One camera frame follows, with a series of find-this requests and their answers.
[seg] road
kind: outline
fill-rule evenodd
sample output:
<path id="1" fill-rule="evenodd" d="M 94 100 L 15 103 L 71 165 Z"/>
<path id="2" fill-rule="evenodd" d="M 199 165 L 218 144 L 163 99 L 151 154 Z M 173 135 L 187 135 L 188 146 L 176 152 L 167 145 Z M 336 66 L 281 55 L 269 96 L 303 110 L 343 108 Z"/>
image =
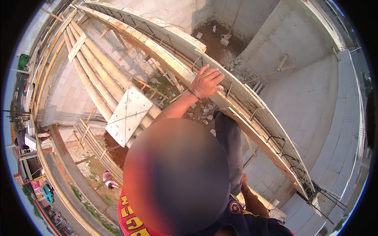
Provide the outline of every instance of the road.
<path id="1" fill-rule="evenodd" d="M 106 230 L 83 206 L 83 204 L 76 198 L 72 192 L 70 186 L 64 181 L 62 175 L 60 174 L 52 156 L 50 153 L 45 154 L 48 165 L 53 172 L 53 175 L 58 182 L 59 186 L 66 194 L 67 198 L 74 205 L 74 207 L 82 214 L 82 216 L 102 235 L 113 236 L 108 230 Z M 91 236 L 91 234 L 72 216 L 68 209 L 63 205 L 62 201 L 58 196 L 54 195 L 54 207 L 61 212 L 62 216 L 66 219 L 68 225 L 78 234 L 78 236 Z"/>

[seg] gray pants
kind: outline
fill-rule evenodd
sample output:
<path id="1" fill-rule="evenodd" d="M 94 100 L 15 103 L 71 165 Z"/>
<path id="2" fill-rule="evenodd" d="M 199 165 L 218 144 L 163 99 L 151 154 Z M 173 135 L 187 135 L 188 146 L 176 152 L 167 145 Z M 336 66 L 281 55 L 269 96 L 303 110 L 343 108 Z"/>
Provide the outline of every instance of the gray pants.
<path id="1" fill-rule="evenodd" d="M 243 174 L 241 130 L 238 124 L 220 111 L 214 112 L 216 138 L 225 151 L 231 191 L 234 196 L 240 193 Z"/>

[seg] car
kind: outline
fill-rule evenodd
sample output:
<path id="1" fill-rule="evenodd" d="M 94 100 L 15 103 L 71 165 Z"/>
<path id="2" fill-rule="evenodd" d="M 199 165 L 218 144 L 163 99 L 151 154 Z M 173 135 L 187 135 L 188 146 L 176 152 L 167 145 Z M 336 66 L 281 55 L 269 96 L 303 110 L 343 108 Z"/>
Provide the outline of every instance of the car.
<path id="1" fill-rule="evenodd" d="M 54 202 L 54 193 L 53 191 L 50 189 L 50 186 L 49 184 L 44 184 L 42 187 L 41 187 L 41 190 L 43 191 L 43 194 L 45 195 L 47 201 L 49 201 L 50 203 L 53 203 Z"/>

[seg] navy shirt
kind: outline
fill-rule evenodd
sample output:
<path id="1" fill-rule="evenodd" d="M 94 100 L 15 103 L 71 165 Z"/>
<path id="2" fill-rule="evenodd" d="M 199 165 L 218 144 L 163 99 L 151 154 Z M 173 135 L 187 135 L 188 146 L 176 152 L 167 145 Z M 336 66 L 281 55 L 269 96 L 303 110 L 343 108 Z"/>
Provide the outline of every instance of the navy shirt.
<path id="1" fill-rule="evenodd" d="M 215 235 L 225 226 L 232 226 L 237 236 L 293 236 L 294 234 L 282 222 L 273 218 L 263 218 L 243 210 L 236 197 L 230 194 L 225 211 L 217 221 L 191 236 Z"/>

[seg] man's hand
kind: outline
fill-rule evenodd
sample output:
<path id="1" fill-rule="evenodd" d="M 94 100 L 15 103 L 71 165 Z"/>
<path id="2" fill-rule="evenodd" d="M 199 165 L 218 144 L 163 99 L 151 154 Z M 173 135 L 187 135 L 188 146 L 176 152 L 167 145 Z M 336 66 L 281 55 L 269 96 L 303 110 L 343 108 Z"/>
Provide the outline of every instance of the man's hand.
<path id="1" fill-rule="evenodd" d="M 243 173 L 242 179 L 240 180 L 240 183 L 242 185 L 248 185 L 248 176 L 246 174 Z"/>
<path id="2" fill-rule="evenodd" d="M 223 87 L 217 84 L 224 79 L 225 75 L 219 72 L 218 68 L 213 68 L 205 72 L 209 67 L 209 64 L 203 66 L 189 87 L 200 99 L 209 97 L 215 92 L 223 90 Z"/>

